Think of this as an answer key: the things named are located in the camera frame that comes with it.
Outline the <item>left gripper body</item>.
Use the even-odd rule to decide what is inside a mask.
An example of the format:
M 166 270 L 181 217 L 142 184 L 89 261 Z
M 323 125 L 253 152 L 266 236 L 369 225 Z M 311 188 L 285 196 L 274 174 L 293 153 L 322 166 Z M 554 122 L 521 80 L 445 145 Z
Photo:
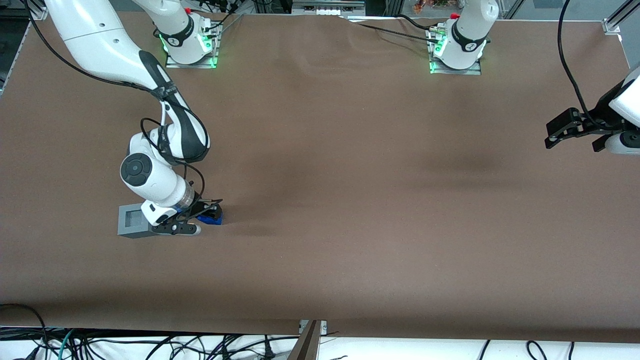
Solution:
M 619 130 L 622 127 L 622 116 L 610 107 L 610 102 L 621 91 L 622 82 L 618 82 L 609 91 L 604 93 L 593 109 L 587 111 L 583 107 L 584 118 L 582 130 L 585 133 L 602 133 Z

